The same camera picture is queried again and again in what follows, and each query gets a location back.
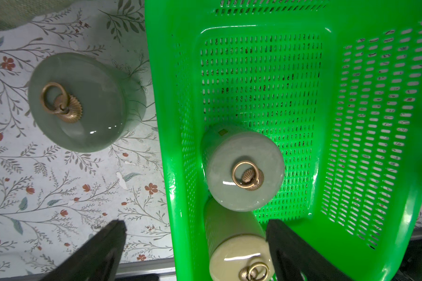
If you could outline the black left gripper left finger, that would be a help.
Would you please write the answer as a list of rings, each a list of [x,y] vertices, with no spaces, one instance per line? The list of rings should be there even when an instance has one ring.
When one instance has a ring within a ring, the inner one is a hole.
[[[44,281],[113,281],[123,254],[127,228],[113,220],[89,239]]]

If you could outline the green plastic basket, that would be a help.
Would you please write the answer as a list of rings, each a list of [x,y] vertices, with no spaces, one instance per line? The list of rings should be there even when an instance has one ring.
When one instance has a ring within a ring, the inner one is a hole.
[[[147,1],[145,24],[177,279],[211,279],[200,144],[234,122],[284,155],[261,224],[391,280],[422,205],[422,1]]]

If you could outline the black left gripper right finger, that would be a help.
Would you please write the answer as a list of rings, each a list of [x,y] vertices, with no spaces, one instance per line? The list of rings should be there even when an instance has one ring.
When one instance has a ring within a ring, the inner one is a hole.
[[[351,280],[280,220],[268,222],[266,240],[278,281]]]

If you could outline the dark green canister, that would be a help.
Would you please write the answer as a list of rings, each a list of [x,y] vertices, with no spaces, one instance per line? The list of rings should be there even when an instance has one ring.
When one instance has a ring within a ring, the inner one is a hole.
[[[28,102],[36,125],[51,141],[85,153],[103,150],[131,132],[147,109],[135,79],[77,53],[41,61],[29,80]]]
[[[212,197],[232,211],[254,211],[280,191],[284,157],[267,136],[241,125],[211,126],[201,142],[205,180]]]

